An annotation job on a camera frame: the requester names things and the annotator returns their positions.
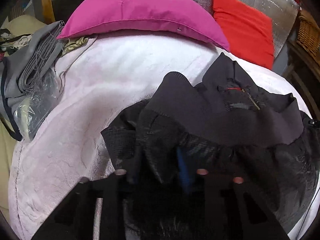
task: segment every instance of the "folded gray cloth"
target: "folded gray cloth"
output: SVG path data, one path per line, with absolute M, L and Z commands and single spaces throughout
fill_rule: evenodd
M 8 99 L 12 114 L 26 94 L 37 87 L 38 82 L 53 66 L 62 51 L 62 43 L 57 41 L 56 37 L 63 29 L 63 25 L 63 22 L 59 21 L 37 30 L 27 46 L 7 57 L 4 96 Z M 0 63 L 0 74 L 4 68 L 3 64 Z M 6 119 L 8 118 L 2 104 L 0 112 Z

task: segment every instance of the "black jacket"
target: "black jacket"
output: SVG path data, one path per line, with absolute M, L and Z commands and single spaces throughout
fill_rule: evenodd
M 124 109 L 101 134 L 114 168 L 129 174 L 143 155 L 169 183 L 179 147 L 191 173 L 204 168 L 253 182 L 287 233 L 318 181 L 318 129 L 297 100 L 258 87 L 224 54 L 195 87 L 168 73 L 151 99 Z

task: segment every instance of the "clear plastic bag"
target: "clear plastic bag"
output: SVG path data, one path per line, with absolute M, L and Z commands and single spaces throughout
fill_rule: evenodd
M 58 103 L 59 82 L 51 68 L 34 86 L 13 114 L 20 133 L 26 141 L 32 141 L 47 115 Z

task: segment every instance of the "white fluffy blanket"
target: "white fluffy blanket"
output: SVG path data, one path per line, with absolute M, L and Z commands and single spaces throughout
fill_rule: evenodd
M 19 142 L 13 154 L 9 209 L 17 235 L 30 240 L 80 177 L 100 179 L 113 171 L 100 131 L 122 109 L 151 97 L 170 71 L 196 85 L 222 51 L 172 33 L 127 30 L 100 35 L 82 54 L 75 50 L 59 59 L 59 75 L 72 64 L 64 74 L 61 101 L 35 139 Z M 310 115 L 285 79 L 224 53 L 258 86 L 293 93 L 299 108 Z

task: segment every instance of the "clothes pile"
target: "clothes pile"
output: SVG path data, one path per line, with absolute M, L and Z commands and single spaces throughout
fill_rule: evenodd
M 55 61 L 88 42 L 84 37 L 64 43 L 58 41 L 56 37 L 63 26 L 64 23 L 58 21 L 33 35 L 13 38 L 5 29 L 2 33 L 10 39 L 0 43 L 1 48 L 9 52 L 0 62 L 3 80 L 0 113 L 10 121 L 14 131 L 5 122 L 4 125 L 16 140 L 22 137 L 32 140 L 44 118 L 56 106 L 60 84 L 53 69 Z
M 207 169 L 254 183 L 288 233 L 316 190 L 315 122 L 292 94 L 268 93 L 222 53 L 195 87 L 181 73 L 168 73 L 151 99 L 124 109 L 101 134 L 114 168 L 129 176 L 144 156 L 168 184 L 181 152 L 189 174 Z M 186 189 L 194 178 L 188 181 Z
M 18 49 L 27 46 L 32 38 L 32 34 L 14 36 L 8 29 L 0 30 L 0 55 L 3 57 L 7 52 L 8 55 L 13 54 Z

